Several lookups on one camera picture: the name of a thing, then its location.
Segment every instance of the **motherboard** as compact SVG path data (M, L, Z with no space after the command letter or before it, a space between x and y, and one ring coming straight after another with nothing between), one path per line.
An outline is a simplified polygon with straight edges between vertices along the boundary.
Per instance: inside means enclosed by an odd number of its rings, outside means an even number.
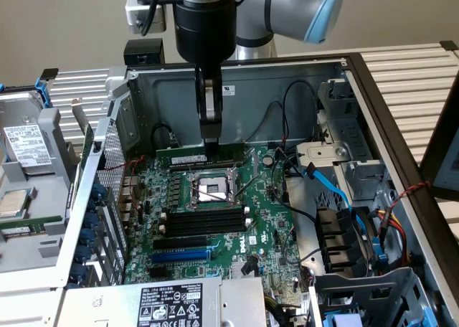
M207 161L200 148L159 151L125 179L136 184L129 192L139 205L124 207L131 209L125 284L260 276L265 294L301 301L299 267L281 254L293 219L274 196L282 185L279 168L271 182L275 152L230 147L233 163ZM295 238L285 255L298 258Z

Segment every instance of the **green circuit board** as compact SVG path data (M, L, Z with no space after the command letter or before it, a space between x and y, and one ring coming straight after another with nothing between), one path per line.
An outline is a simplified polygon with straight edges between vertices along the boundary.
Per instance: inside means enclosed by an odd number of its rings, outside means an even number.
M196 149L181 149L179 155L196 155ZM227 169L205 169L191 171L172 171L169 168L170 160L167 159L168 151L162 151L156 160L145 162L141 170L136 174L143 183L140 193L141 201L145 206L149 201L149 214L144 214L143 224L138 223L137 215L131 214L128 234L129 258L126 265L125 284L150 283L157 280L178 280L189 278L205 278L222 276L224 279L241 278L240 268L247 261L247 257L255 255L260 266L265 293L275 296L280 303L299 304L301 301L300 288L293 288L293 278L299 278L299 267L289 265L280 253L290 228L293 226L291 212L285 207L272 200L267 194L267 187L271 185L271 168L264 167L262 158L265 155L274 157L274 150L268 150L265 146L240 148L238 158L237 180L235 191L243 187L254 176L256 179L239 196L250 209L246 217L252 222L246 232L233 232L227 234L207 235L207 244L214 246L210 260L165 262L152 264L151 255L153 241L160 240L164 236L158 232L160 225L161 208L171 203L170 199L172 183L179 182L178 204L172 209L174 213L189 211L186 206L190 202L191 173L201 172L202 176L218 176ZM177 154L176 150L170 151L171 156ZM280 166L276 168L274 175L274 187L281 187ZM206 203L208 207L222 207L226 203ZM275 241L274 233L279 235ZM296 243L290 238L286 247L290 259L298 258ZM151 278L149 270L152 267L165 266L167 276L161 279Z

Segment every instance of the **black frame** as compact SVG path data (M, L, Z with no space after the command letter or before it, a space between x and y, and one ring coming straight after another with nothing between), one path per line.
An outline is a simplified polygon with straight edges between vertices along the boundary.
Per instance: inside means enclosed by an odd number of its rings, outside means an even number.
M443 106L440 118L430 139L420 168L426 180L434 184L438 171L448 153L451 143L459 129L459 73L451 87L448 99ZM432 194L438 198L459 202L459 191L432 186Z
M261 60L227 61L225 66L235 65L269 65L285 62L302 62L307 60L345 60L360 89L360 93L369 109L382 140L387 148L394 167L399 174L404 189L418 184L424 179L413 158L408 145L403 139L387 104L375 83L372 74L359 53L317 54L300 57L265 58ZM148 65L144 67L128 67L129 70L160 70L160 69L189 69L188 63ZM453 294L456 304L459 305L459 244L451 232L443 213L435 201L434 196L427 188L414 191L408 196L413 209L424 230L440 269Z

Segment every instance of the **blue pcie slot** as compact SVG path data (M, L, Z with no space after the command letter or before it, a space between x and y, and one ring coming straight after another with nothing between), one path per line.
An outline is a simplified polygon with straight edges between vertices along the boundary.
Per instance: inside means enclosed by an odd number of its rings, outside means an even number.
M151 262L177 262L177 261L193 261L193 260L210 260L210 250L200 248L197 250L181 250L178 252L162 252L153 253Z

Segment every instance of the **wall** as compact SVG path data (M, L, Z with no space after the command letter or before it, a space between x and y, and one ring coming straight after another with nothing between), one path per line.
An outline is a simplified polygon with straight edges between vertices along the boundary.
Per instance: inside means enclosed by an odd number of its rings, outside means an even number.
M34 82L43 68L81 70L123 63L126 0L1 0L0 82ZM320 47L276 37L280 54L324 49L459 43L458 0L345 0L333 34ZM166 60L181 60L171 27Z

